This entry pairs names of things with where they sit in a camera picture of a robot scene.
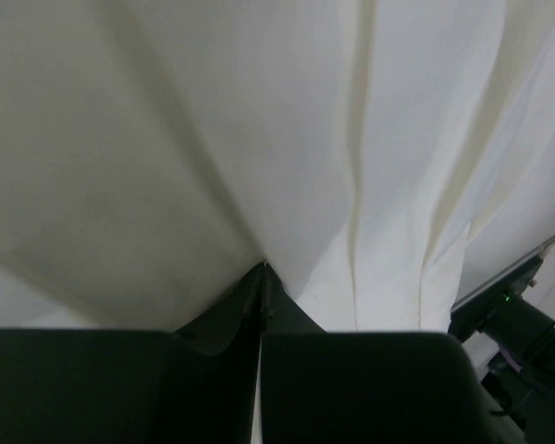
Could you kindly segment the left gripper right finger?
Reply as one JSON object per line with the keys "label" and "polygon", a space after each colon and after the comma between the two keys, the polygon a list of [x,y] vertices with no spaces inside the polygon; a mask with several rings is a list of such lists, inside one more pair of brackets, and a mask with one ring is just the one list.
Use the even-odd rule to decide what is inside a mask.
{"label": "left gripper right finger", "polygon": [[475,372],[442,333],[328,333],[266,267],[265,443],[496,443]]}

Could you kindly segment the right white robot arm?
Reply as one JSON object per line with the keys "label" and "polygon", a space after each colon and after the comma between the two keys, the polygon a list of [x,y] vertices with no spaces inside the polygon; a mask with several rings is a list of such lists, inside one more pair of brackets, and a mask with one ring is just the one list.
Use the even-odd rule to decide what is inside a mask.
{"label": "right white robot arm", "polygon": [[503,443],[555,443],[555,320],[524,299],[542,264],[535,255],[512,265],[451,309],[450,335],[498,347],[480,384]]}

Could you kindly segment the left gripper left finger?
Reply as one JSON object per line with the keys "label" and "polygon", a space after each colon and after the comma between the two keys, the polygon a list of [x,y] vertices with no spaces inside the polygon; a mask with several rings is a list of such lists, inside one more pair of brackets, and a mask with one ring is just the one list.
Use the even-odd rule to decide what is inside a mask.
{"label": "left gripper left finger", "polygon": [[264,269],[176,332],[0,328],[0,443],[247,443]]}

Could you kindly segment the white skirt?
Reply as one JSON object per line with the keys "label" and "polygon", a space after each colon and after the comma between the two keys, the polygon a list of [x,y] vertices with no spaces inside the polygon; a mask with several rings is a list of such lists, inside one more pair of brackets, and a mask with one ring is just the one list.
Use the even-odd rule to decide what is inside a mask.
{"label": "white skirt", "polygon": [[56,329],[176,332],[261,265],[328,333],[453,337],[554,136],[555,1],[0,1],[0,270]]}

